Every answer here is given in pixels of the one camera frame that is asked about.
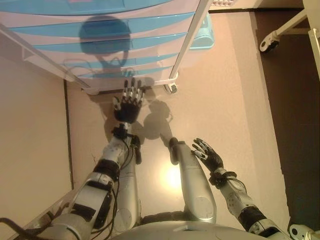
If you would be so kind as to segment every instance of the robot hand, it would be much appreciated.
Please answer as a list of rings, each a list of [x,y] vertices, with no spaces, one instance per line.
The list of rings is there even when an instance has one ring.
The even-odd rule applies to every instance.
[[[122,100],[113,97],[114,116],[120,122],[133,124],[139,115],[145,90],[141,89],[141,81],[135,87],[135,79],[131,81],[131,88],[128,88],[128,81],[124,82]]]
[[[209,146],[205,141],[200,138],[193,140],[197,145],[192,144],[195,150],[191,151],[196,155],[201,162],[213,173],[218,168],[223,168],[224,163],[221,157]]]

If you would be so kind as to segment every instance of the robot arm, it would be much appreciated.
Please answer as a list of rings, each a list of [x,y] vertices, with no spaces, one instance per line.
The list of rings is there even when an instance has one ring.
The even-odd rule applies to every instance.
[[[138,88],[135,88],[133,79],[131,88],[128,88],[128,81],[125,81],[122,100],[113,100],[115,118],[123,123],[114,128],[110,143],[77,192],[68,213],[54,219],[39,237],[50,240],[88,240],[93,229],[101,229],[105,225],[112,194],[116,197],[114,187],[126,161],[124,155],[131,143],[132,135],[128,134],[128,129],[137,119],[142,106],[144,91],[140,86],[139,81]]]
[[[197,138],[195,154],[210,171],[210,183],[220,189],[229,212],[238,219],[244,229],[265,238],[289,240],[282,230],[254,204],[247,194],[246,186],[237,179],[237,174],[224,169],[221,157],[205,141]]]

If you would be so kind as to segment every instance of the wall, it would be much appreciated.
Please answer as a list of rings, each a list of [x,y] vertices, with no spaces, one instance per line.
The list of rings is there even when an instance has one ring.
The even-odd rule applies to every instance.
[[[63,80],[0,34],[0,217],[25,226],[71,189]],[[0,224],[0,239],[14,232]]]

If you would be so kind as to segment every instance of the caster wheel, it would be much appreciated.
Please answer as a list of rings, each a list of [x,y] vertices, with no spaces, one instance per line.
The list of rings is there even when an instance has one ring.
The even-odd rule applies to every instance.
[[[178,91],[176,83],[170,83],[164,85],[164,89],[168,94],[175,94]]]
[[[261,42],[261,44],[260,44],[260,52],[261,53],[268,53],[272,49],[275,49],[279,45],[279,42],[278,41],[273,41],[270,44],[268,44],[267,46],[266,46],[266,44],[267,43],[265,41]]]
[[[260,43],[259,50],[261,53],[268,53],[279,45],[280,37],[276,31],[269,33]]]

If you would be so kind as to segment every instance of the dark floor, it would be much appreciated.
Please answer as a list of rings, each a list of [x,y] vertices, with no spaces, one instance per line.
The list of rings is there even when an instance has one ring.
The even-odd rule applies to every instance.
[[[256,12],[258,42],[294,11]],[[291,223],[320,229],[320,82],[308,35],[261,54]]]

